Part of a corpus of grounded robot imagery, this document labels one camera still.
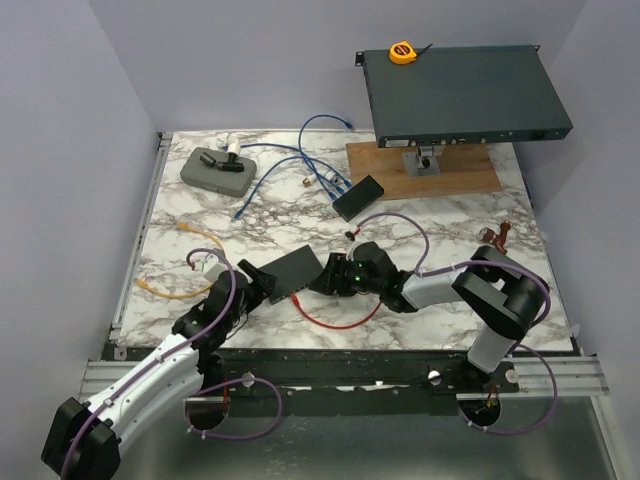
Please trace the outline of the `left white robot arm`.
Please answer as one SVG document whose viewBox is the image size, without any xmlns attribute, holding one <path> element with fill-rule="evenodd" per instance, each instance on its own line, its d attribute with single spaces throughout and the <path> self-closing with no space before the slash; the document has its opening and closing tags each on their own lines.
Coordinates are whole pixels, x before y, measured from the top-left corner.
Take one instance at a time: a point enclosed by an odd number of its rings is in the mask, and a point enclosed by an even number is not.
<svg viewBox="0 0 640 480">
<path fill-rule="evenodd" d="M 237 269 L 225 266 L 208 296 L 133 369 L 89 399 L 69 398 L 58 407 L 42 462 L 62 479 L 112 478 L 131 444 L 167 410 L 220 387 L 215 351 L 275 286 L 275 276 L 246 260 Z"/>
</svg>

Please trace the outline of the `red-brown handle tool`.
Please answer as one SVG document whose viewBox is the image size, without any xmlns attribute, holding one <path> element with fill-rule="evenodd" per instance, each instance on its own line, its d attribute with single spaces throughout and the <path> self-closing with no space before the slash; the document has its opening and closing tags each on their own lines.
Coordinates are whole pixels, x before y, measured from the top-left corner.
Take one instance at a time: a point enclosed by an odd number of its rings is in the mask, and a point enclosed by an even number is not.
<svg viewBox="0 0 640 480">
<path fill-rule="evenodd" d="M 508 233 L 511 229 L 511 223 L 509 221 L 503 221 L 500 224 L 499 231 L 484 227 L 480 230 L 478 236 L 482 243 L 492 245 L 502 254 L 507 254 L 508 250 L 505 246 Z"/>
</svg>

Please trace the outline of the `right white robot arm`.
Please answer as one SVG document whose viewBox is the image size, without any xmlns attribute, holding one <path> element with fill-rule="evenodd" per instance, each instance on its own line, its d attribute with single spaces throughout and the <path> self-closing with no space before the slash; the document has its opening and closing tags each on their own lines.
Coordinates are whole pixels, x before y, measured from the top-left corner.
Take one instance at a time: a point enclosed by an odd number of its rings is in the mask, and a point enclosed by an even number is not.
<svg viewBox="0 0 640 480">
<path fill-rule="evenodd" d="M 332 253 L 309 289 L 325 296 L 374 294 L 395 313 L 465 303 L 484 322 L 459 370 L 462 384 L 474 392 L 494 383 L 501 361 L 551 305 L 541 277 L 490 246 L 467 261 L 421 272 L 400 270 L 377 243 L 361 243 L 347 254 Z"/>
</svg>

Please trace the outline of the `black TP-Link network switch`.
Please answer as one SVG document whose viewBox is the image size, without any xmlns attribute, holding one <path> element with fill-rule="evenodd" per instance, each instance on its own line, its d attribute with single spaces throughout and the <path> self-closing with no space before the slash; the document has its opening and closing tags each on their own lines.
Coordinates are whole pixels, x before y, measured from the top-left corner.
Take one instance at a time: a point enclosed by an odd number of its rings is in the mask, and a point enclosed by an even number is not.
<svg viewBox="0 0 640 480">
<path fill-rule="evenodd" d="M 274 290 L 268 297 L 270 304 L 275 305 L 307 288 L 320 276 L 323 266 L 311 247 L 304 245 L 261 266 L 260 270 L 276 278 Z"/>
</svg>

